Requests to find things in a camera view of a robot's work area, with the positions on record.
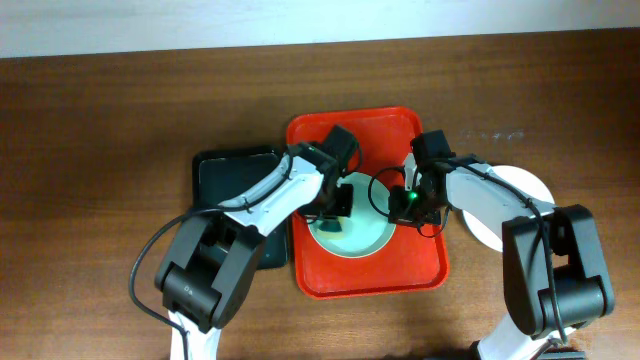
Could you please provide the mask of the green yellow sponge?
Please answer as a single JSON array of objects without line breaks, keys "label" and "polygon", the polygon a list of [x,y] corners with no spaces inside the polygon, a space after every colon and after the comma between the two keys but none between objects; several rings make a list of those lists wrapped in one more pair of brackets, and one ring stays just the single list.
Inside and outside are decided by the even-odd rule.
[{"label": "green yellow sponge", "polygon": [[329,234],[338,234],[343,231],[339,218],[325,218],[318,225],[318,230]]}]

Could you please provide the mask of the pale green plate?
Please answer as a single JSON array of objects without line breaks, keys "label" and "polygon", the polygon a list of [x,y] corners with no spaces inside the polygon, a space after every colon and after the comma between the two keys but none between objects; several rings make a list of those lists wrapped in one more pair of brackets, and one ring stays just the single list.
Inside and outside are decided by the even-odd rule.
[{"label": "pale green plate", "polygon": [[338,217],[343,231],[329,234],[318,230],[322,220],[308,222],[308,229],[316,243],[327,252],[342,258],[370,256],[387,245],[396,225],[377,212],[370,204],[368,188],[371,177],[353,173],[341,184],[354,186],[354,201],[349,217]]}]

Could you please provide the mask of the white plate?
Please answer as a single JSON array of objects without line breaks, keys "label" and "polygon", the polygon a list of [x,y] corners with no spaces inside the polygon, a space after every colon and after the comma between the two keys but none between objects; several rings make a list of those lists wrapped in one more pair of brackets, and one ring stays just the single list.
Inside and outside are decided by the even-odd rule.
[{"label": "white plate", "polygon": [[[555,199],[549,188],[533,173],[525,169],[510,165],[493,166],[493,171],[497,176],[500,176],[505,181],[514,185],[522,193],[526,193],[541,201],[549,203],[555,202]],[[467,211],[463,211],[462,218],[464,219],[464,222],[470,233],[479,242],[491,248],[492,250],[498,252],[502,251],[502,240],[489,228],[483,225],[475,216],[468,213]]]}]

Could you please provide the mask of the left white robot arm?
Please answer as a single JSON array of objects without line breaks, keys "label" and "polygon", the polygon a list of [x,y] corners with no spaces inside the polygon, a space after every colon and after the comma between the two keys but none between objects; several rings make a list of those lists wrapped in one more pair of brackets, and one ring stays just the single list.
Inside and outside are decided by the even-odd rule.
[{"label": "left white robot arm", "polygon": [[340,230],[354,197],[341,180],[360,154],[356,137],[334,126],[321,142],[289,146],[275,169],[243,193],[173,220],[178,231],[154,283],[169,311],[165,319],[180,336],[180,358],[202,353],[238,312],[267,237],[292,214]]}]

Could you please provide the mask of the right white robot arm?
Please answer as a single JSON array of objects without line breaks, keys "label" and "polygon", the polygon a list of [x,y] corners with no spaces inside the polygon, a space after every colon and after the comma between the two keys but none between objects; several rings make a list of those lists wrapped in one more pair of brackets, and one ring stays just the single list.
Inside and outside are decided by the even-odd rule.
[{"label": "right white robot arm", "polygon": [[614,290],[592,213],[519,190],[473,154],[458,156],[441,130],[422,133],[390,191],[388,220],[441,233],[453,210],[502,241],[505,317],[467,359],[538,359],[571,332],[612,313]]}]

